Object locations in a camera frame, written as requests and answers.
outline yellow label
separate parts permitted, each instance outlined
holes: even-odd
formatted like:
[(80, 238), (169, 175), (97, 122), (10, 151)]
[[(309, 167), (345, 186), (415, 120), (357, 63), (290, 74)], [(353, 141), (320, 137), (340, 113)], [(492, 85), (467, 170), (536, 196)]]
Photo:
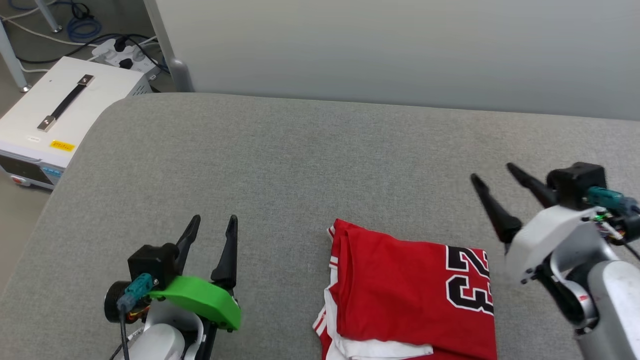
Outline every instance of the yellow label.
[(59, 142), (57, 140), (53, 140), (50, 146), (64, 151), (73, 151), (76, 148), (75, 145), (71, 145), (70, 143), (66, 142)]

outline metal table leg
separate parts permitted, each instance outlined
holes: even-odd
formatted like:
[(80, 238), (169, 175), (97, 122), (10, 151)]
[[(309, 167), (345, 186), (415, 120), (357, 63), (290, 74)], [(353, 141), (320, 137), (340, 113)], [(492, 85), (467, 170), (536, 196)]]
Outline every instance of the metal table leg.
[(47, 19), (47, 22), (51, 27), (51, 31), (53, 33), (59, 33), (62, 30), (62, 26), (58, 25), (56, 18), (53, 17), (51, 11), (49, 11), (49, 7), (44, 3), (44, 0), (36, 0), (36, 4), (38, 5), (40, 12), (42, 12), (42, 15), (44, 15), (44, 18)]
[(27, 84), (27, 80), (24, 78), (24, 74), (20, 68), (20, 61), (15, 57), (15, 53), (13, 52), (13, 48), (2, 24), (0, 24), (0, 54), (2, 54), (6, 66), (9, 68), (13, 80), (20, 88), (20, 92), (29, 91), (31, 85)]

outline black handle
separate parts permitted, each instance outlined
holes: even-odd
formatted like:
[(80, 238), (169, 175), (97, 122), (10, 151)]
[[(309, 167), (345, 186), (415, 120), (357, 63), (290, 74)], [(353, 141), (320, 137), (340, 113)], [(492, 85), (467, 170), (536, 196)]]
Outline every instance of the black handle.
[(236, 287), (238, 218), (235, 215), (231, 215), (226, 235), (227, 242), (218, 266), (211, 272), (211, 281), (220, 288), (230, 291)]
[(49, 129), (58, 121), (60, 115), (71, 105), (71, 102), (76, 99), (76, 97), (93, 81), (93, 75), (85, 74), (80, 81), (78, 81), (76, 87), (71, 90), (71, 92), (67, 95), (67, 97), (62, 100), (62, 102), (58, 105), (58, 107), (51, 113), (51, 115), (47, 115), (43, 121), (37, 126), (37, 129), (40, 131), (44, 131), (45, 133), (49, 131)]

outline teal connector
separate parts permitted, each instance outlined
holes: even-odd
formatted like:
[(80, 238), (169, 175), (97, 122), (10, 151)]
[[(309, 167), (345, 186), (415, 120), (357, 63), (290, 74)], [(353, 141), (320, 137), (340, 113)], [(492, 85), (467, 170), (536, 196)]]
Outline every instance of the teal connector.
[(632, 197), (626, 197), (622, 193), (597, 186), (592, 186), (587, 191), (587, 202), (590, 205), (601, 206), (624, 214), (630, 214), (638, 205)]
[(148, 294), (154, 287), (154, 280), (151, 275), (144, 273), (138, 276), (129, 286), (125, 289), (124, 295), (122, 295), (116, 303), (118, 309), (128, 313), (133, 309), (138, 300)]

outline white power supply box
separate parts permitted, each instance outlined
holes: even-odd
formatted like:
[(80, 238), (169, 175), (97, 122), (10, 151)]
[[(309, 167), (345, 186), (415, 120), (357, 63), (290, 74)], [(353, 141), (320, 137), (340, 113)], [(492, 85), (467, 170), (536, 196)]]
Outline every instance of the white power supply box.
[(150, 92), (142, 72), (60, 59), (0, 119), (0, 172), (53, 189), (102, 111)]

